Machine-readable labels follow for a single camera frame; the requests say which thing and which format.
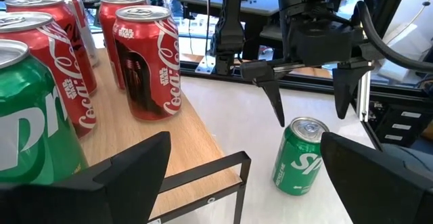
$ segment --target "coca-cola logo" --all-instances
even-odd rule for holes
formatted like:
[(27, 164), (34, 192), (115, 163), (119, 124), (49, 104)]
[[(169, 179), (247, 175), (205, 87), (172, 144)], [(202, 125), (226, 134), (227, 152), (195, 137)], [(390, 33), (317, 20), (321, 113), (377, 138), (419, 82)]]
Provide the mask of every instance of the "coca-cola logo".
[[(155, 25), (160, 29), (157, 40), (158, 56), (168, 67), (168, 73), (170, 74), (168, 81), (172, 86), (170, 89), (172, 98), (169, 102), (164, 102), (164, 110), (173, 115), (179, 111), (181, 106), (181, 77), (179, 75), (181, 67), (179, 63), (177, 26), (172, 18), (155, 21)], [(174, 51), (170, 47), (163, 47), (163, 41), (166, 35), (170, 37), (169, 40), (173, 40)]]
[[(48, 38), (49, 43), (49, 53), (54, 60), (55, 67), (63, 72), (67, 77), (72, 79), (74, 82), (74, 91), (81, 98), (81, 105), (86, 108), (85, 115), (79, 118), (80, 126), (92, 129), (95, 126), (95, 111), (91, 105), (91, 101), (89, 98), (89, 93), (87, 92), (87, 88), (83, 81), (83, 76), (81, 75), (80, 68), (78, 66), (78, 62), (74, 55), (74, 50), (70, 44), (68, 39), (68, 35), (62, 28), (55, 22), (48, 24), (46, 26), (42, 26), (37, 28), (39, 32), (43, 33)], [(69, 44), (69, 54), (68, 56), (58, 56), (55, 52), (55, 43), (56, 41), (61, 41), (63, 43)], [(70, 94), (70, 91), (66, 91), (66, 95), (69, 99), (74, 99), (75, 96)]]
[(67, 34), (71, 34), (72, 33), (72, 38), (71, 38), (71, 45), (72, 48), (74, 49), (74, 51), (78, 51), (79, 49), (81, 49), (82, 45), (79, 43), (80, 41), (80, 30), (76, 27), (76, 22), (74, 22), (73, 24), (67, 24), (65, 26), (64, 31)]

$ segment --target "black bracket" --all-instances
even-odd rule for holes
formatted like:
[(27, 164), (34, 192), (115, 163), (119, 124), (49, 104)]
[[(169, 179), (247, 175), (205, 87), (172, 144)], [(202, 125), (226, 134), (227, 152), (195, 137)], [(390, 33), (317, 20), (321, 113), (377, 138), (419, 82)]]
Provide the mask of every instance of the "black bracket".
[(161, 216), (154, 217), (150, 219), (148, 223), (151, 223), (152, 221), (156, 221), (158, 219), (161, 223), (165, 223), (176, 217), (179, 217), (197, 208), (214, 202), (218, 199), (224, 198), (225, 196), (228, 196), (232, 193), (236, 193), (236, 205), (233, 224), (240, 224), (244, 207), (246, 185), (248, 182), (248, 175), (250, 174), (251, 166), (251, 158), (245, 152), (238, 152), (230, 156), (226, 156), (224, 158), (220, 158), (218, 160), (203, 164), (201, 166), (197, 166), (182, 173), (167, 177), (162, 182), (159, 193), (161, 194), (170, 191), (171, 189), (175, 189), (176, 187), (181, 187), (182, 185), (191, 183), (192, 181), (196, 181), (203, 177), (207, 177), (211, 174), (217, 173), (225, 169), (229, 169), (232, 166), (236, 166), (239, 164), (241, 164), (241, 169), (239, 173), (239, 177), (242, 180), (241, 182), (236, 183), (232, 186), (227, 186), (227, 188), (222, 189), (221, 191), (214, 193), (211, 196), (206, 196), (204, 198), (196, 200), (195, 202), (182, 206), (181, 208), (172, 210)]
[(215, 32), (210, 41), (210, 54), (216, 57), (216, 73), (231, 75), (234, 55), (242, 52), (244, 30), (240, 23), (241, 0), (224, 0)]
[(275, 78), (273, 67), (267, 61), (246, 62), (241, 64), (240, 72), (242, 78), (252, 81), (256, 86), (265, 91), (279, 124), (284, 127), (284, 110), (279, 93), (278, 78)]
[(347, 109), (353, 99), (353, 92), (357, 88), (358, 81), (368, 71), (373, 70), (368, 62), (338, 64), (338, 68), (332, 70), (334, 78), (334, 97), (338, 118), (346, 117)]

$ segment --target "green can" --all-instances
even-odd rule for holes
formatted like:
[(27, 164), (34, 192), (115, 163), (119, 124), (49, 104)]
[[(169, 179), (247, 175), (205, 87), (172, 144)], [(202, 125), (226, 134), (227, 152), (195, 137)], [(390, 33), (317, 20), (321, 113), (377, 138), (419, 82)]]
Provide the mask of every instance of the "green can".
[(0, 39), (0, 182), (50, 184), (87, 167), (48, 67)]
[(310, 191), (322, 164), (320, 140), (324, 132), (329, 129), (323, 122), (308, 117), (295, 118), (284, 130), (272, 174), (280, 190), (294, 196)]

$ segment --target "wooden shelf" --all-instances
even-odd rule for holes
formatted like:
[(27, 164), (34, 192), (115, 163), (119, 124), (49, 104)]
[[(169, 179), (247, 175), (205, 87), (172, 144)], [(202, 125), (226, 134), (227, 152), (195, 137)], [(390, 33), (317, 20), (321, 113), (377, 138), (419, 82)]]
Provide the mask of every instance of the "wooden shelf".
[[(109, 158), (161, 131), (171, 134), (171, 155), (167, 176), (224, 157), (223, 151), (207, 131), (196, 111), (182, 95), (181, 111), (174, 117), (157, 122), (135, 120), (129, 112), (126, 94), (114, 82), (105, 49), (99, 49), (101, 64), (94, 69), (98, 83), (92, 97), (97, 126), (81, 145), (90, 165)], [(158, 196), (151, 218), (209, 196), (239, 183), (240, 178), (227, 169), (188, 183)]]
[[(180, 54), (180, 60), (185, 62), (196, 62), (199, 63), (203, 60), (204, 55), (192, 55), (192, 54)], [(239, 66), (240, 62), (235, 58), (235, 65)], [(323, 68), (296, 68), (290, 72), (291, 74), (301, 74), (306, 76), (316, 76), (320, 78), (332, 79), (332, 74), (329, 70)]]

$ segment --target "black metal frame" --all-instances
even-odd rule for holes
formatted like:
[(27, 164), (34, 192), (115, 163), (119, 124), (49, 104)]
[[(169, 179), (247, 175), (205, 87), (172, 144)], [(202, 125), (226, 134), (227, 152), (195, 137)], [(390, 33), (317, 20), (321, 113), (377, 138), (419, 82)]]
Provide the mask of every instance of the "black metal frame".
[[(391, 23), (395, 11), (400, 5), (401, 0), (379, 0), (376, 12), (373, 15), (373, 22), (375, 24), (378, 34), (383, 37)], [(206, 7), (200, 5), (187, 4), (192, 12), (204, 12)], [(215, 7), (210, 8), (210, 15), (218, 15), (219, 9)], [(241, 13), (241, 20), (246, 21), (247, 16)], [(235, 68), (231, 76), (217, 75), (217, 74), (197, 74), (195, 73), (197, 64), (193, 62), (181, 61), (182, 75), (194, 76), (205, 79), (216, 79), (220, 81), (230, 81), (237, 83), (251, 82), (244, 81), (241, 78), (239, 69)], [(279, 86), (282, 89), (295, 89), (301, 91), (308, 91), (314, 93), (334, 94), (333, 81), (331, 79), (317, 78), (304, 75), (288, 74), (279, 80)], [(357, 92), (354, 92), (353, 99), (355, 100)], [(385, 104), (392, 104), (400, 108), (422, 108), (427, 114), (433, 114), (433, 101), (421, 90), (410, 89), (404, 87), (392, 87), (389, 85), (371, 85), (370, 100), (373, 102), (381, 102)], [(370, 122), (363, 122), (363, 126), (370, 136), (373, 144), (377, 149), (381, 149), (381, 142), (375, 134), (375, 129), (371, 126)]]
[[(198, 5), (195, 3), (182, 3), (184, 17), (190, 17), (189, 13), (206, 14), (207, 7), (205, 5)], [(210, 7), (209, 15), (219, 17), (222, 7)], [(245, 22), (244, 37), (246, 42), (242, 49), (242, 58), (245, 60), (256, 60), (258, 58), (258, 51), (260, 48), (260, 33), (263, 28), (268, 25), (272, 20), (277, 20), (279, 12), (272, 16), (262, 16), (258, 14), (251, 14), (240, 12), (240, 21)]]
[(221, 191), (213, 193), (209, 196), (205, 196), (192, 203), (182, 206), (181, 208), (177, 208), (158, 217), (154, 217), (150, 219), (149, 222), (159, 219), (161, 223), (165, 223), (176, 217), (180, 217), (181, 215), (189, 213), (197, 208), (210, 204), (215, 200), (219, 200), (232, 193), (236, 193), (237, 196), (236, 196), (235, 216), (234, 216), (233, 223), (240, 224), (241, 217), (242, 217), (242, 210), (244, 207), (246, 184), (248, 181), (248, 175), (250, 173), (250, 166), (251, 166), (251, 159), (245, 152), (238, 152), (230, 156), (226, 156), (224, 158), (203, 164), (201, 166), (197, 166), (193, 169), (184, 171), (182, 173), (167, 177), (162, 182), (160, 194), (170, 191), (176, 187), (180, 187), (182, 185), (191, 183), (192, 181), (201, 179), (203, 177), (207, 177), (219, 171), (229, 169), (238, 164), (241, 164), (241, 171), (239, 174), (241, 181), (239, 183), (236, 183), (235, 185), (232, 186), (228, 186), (225, 189), (222, 189)]

